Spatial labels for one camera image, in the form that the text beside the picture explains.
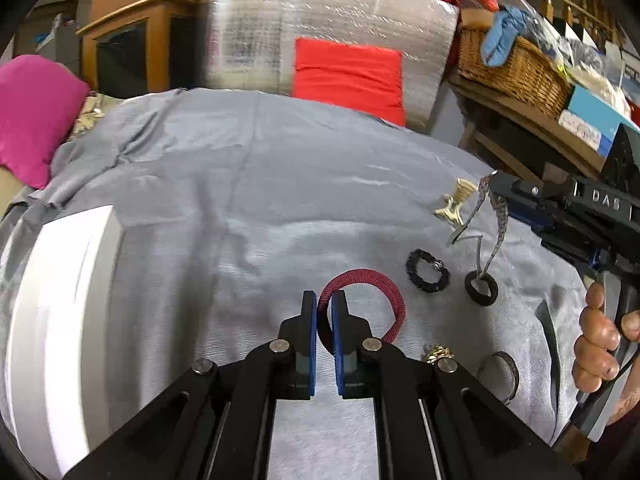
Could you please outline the person's right hand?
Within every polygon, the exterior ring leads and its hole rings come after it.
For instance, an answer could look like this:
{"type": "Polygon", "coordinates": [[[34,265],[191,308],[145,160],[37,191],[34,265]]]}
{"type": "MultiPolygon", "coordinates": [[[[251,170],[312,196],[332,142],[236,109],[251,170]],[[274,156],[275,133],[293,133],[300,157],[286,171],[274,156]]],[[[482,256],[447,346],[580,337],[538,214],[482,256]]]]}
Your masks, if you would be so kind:
{"type": "MultiPolygon", "coordinates": [[[[639,311],[626,314],[619,330],[603,312],[604,287],[593,282],[586,292],[579,326],[582,333],[574,344],[572,375],[580,392],[594,393],[605,380],[614,379],[620,371],[612,352],[623,337],[639,342],[639,311]]],[[[634,360],[626,385],[620,394],[608,426],[634,426],[639,420],[639,359],[634,360]]]]}

